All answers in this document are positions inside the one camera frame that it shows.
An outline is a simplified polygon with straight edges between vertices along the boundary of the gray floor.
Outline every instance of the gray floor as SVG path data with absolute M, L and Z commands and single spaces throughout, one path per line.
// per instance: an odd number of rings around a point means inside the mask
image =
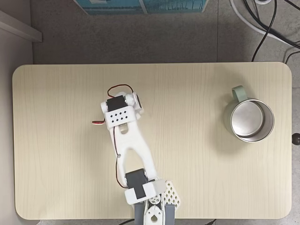
M 241 0 L 239 11 L 250 16 Z M 259 6 L 265 23 L 273 4 Z M 300 12 L 278 0 L 274 28 L 300 40 Z M 202 14 L 87 16 L 72 0 L 31 0 L 32 26 L 42 31 L 34 44 L 36 64 L 241 62 L 250 61 L 262 35 L 236 17 L 229 0 L 210 0 Z M 283 61 L 295 51 L 267 38 L 257 61 Z M 293 133 L 300 133 L 300 54 L 289 60 L 293 74 Z M 292 210 L 281 220 L 217 220 L 216 225 L 300 224 L 300 146 L 292 153 Z M 120 220 L 41 221 L 43 225 L 117 225 Z M 176 220 L 203 225 L 209 220 Z

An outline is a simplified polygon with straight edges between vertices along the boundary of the gray support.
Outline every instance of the gray support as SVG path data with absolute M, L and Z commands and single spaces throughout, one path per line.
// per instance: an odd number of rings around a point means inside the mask
M 165 205 L 165 225 L 175 225 L 175 205 Z
M 145 203 L 135 204 L 135 225 L 143 225 L 144 223 Z

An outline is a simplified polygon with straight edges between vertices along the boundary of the stainless steel mug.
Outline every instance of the stainless steel mug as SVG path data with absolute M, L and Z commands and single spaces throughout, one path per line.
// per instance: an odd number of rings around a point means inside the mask
M 274 114 L 264 102 L 248 98 L 243 86 L 232 89 L 233 101 L 224 113 L 226 129 L 245 142 L 259 142 L 274 128 Z

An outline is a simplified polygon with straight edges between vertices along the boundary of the robotic arm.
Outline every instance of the robotic arm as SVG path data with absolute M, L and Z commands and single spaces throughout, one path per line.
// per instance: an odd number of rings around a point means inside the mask
M 120 92 L 102 102 L 101 109 L 105 120 L 94 124 L 105 122 L 109 130 L 115 149 L 117 182 L 126 188 L 127 203 L 134 205 L 135 225 L 174 225 L 180 199 L 172 182 L 158 177 L 150 149 L 140 133 L 137 120 L 143 108 L 138 95 L 133 91 L 131 94 Z M 129 149 L 138 154 L 144 168 L 125 172 Z

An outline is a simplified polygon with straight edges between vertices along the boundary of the black cable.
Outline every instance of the black cable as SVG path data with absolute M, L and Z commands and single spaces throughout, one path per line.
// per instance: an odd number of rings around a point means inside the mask
M 253 1 L 254 9 L 255 9 L 255 12 L 256 12 L 256 16 L 260 20 L 256 1 L 255 0 L 252 0 L 252 1 Z
M 133 222 L 135 219 L 129 219 L 129 220 L 126 220 L 124 221 L 123 223 L 120 223 L 119 225 L 124 225 L 124 224 L 128 224 L 130 222 Z
M 252 62 L 254 62 L 254 59 L 255 59 L 255 56 L 256 56 L 257 53 L 258 53 L 258 50 L 259 50 L 260 47 L 262 46 L 262 44 L 263 44 L 263 42 L 265 41 L 265 39 L 266 39 L 268 33 L 269 33 L 270 30 L 271 30 L 271 27 L 272 27 L 272 25 L 273 25 L 273 23 L 274 23 L 274 20 L 275 20 L 276 12 L 277 12 L 277 0 L 274 0 L 274 12 L 273 12 L 273 16 L 272 16 L 270 25 L 269 25 L 269 27 L 268 27 L 266 33 L 264 34 L 264 36 L 263 36 L 261 42 L 259 43 L 258 47 L 256 48 L 256 50 L 255 50 L 255 52 L 254 52 L 254 54 L 253 54 L 253 57 L 252 57 L 252 60 L 251 60 Z
M 291 57 L 292 55 L 295 55 L 295 54 L 298 54 L 298 53 L 300 53 L 300 51 L 291 53 L 291 54 L 286 58 L 285 64 L 287 64 L 287 62 L 289 61 L 289 59 L 290 59 L 290 57 Z
M 268 26 L 265 25 L 264 23 L 262 23 L 262 21 L 259 20 L 259 19 L 255 16 L 255 14 L 253 13 L 252 9 L 251 9 L 250 6 L 248 5 L 247 0 L 244 0 L 244 4 L 245 4 L 245 6 L 246 6 L 247 11 L 248 11 L 248 12 L 250 13 L 250 15 L 252 16 L 252 18 L 253 18 L 253 19 L 254 19 L 254 20 L 255 20 L 262 28 L 264 28 L 265 30 L 267 30 L 267 29 L 268 29 Z M 274 29 L 272 29 L 272 28 L 270 29 L 270 34 L 273 34 L 273 35 L 276 36 L 277 38 L 279 38 L 279 39 L 283 40 L 284 42 L 288 43 L 289 45 L 291 45 L 291 46 L 293 46 L 293 47 L 295 47 L 295 48 L 300 49 L 300 45 L 296 44 L 296 42 L 293 42 L 293 41 L 287 39 L 286 37 L 284 37 L 283 35 L 279 34 L 276 30 L 274 30 Z
M 289 3 L 291 6 L 295 7 L 296 9 L 298 9 L 300 11 L 300 7 L 295 5 L 294 3 L 292 3 L 291 1 L 289 0 L 284 0 L 286 3 Z
M 206 224 L 206 225 L 213 225 L 214 223 L 215 223 L 215 221 L 216 221 L 217 219 L 214 219 L 213 221 L 210 221 L 208 224 Z

